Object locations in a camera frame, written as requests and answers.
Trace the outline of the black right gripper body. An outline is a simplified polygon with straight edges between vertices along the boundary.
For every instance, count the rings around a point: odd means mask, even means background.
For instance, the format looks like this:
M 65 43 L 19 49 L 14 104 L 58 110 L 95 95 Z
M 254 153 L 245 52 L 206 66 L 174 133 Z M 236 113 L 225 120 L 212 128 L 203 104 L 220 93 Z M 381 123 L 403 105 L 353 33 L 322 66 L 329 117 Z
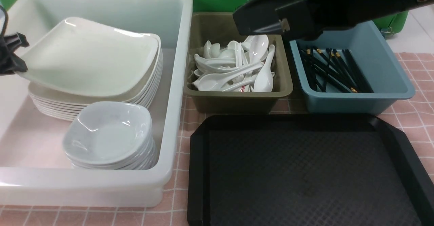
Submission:
M 327 30 L 347 30 L 431 4 L 433 0 L 248 0 L 233 19 L 240 35 L 314 40 Z

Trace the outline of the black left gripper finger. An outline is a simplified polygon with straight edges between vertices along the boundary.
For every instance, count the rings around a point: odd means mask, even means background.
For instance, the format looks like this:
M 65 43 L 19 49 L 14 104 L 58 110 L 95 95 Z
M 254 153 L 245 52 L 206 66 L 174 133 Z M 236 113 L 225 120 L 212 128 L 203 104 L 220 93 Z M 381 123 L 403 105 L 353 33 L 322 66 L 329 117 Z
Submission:
M 28 47 L 26 36 L 22 33 L 1 36 L 0 39 L 0 74 L 13 75 L 28 71 L 27 65 L 15 53 L 20 47 Z

